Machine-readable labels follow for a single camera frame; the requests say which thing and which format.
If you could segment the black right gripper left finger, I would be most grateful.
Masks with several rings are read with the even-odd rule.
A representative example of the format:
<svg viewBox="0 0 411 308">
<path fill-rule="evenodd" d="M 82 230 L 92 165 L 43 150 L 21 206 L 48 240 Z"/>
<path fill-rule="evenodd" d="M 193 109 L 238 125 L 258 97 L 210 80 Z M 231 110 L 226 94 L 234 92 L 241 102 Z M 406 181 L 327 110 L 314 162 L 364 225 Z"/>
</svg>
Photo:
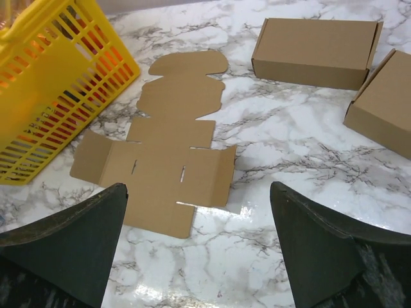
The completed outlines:
<svg viewBox="0 0 411 308">
<path fill-rule="evenodd" d="M 1 233 L 1 307 L 101 307 L 127 201 L 117 183 Z"/>
</svg>

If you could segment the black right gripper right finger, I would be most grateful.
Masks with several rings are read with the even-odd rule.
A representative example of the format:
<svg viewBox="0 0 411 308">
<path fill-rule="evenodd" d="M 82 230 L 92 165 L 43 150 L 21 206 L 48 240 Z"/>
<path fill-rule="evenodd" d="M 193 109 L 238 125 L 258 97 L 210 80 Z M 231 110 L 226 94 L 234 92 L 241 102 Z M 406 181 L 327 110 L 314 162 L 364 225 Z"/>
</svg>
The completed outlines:
<svg viewBox="0 0 411 308">
<path fill-rule="evenodd" d="M 410 307 L 410 236 L 325 207 L 281 182 L 270 204 L 296 307 Z"/>
</svg>

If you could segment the brown cardboard box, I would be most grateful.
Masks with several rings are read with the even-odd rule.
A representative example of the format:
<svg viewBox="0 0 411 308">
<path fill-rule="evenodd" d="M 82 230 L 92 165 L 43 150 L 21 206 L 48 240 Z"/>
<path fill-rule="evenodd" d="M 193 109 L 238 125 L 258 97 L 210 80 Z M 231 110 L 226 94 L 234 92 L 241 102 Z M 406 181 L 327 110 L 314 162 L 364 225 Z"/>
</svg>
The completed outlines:
<svg viewBox="0 0 411 308">
<path fill-rule="evenodd" d="M 123 141 L 87 130 L 76 148 L 72 177 L 101 187 L 128 189 L 126 225 L 188 238 L 196 207 L 224 207 L 236 147 L 211 148 L 225 84 L 214 78 L 228 68 L 219 51 L 172 53 L 149 68 Z"/>
</svg>

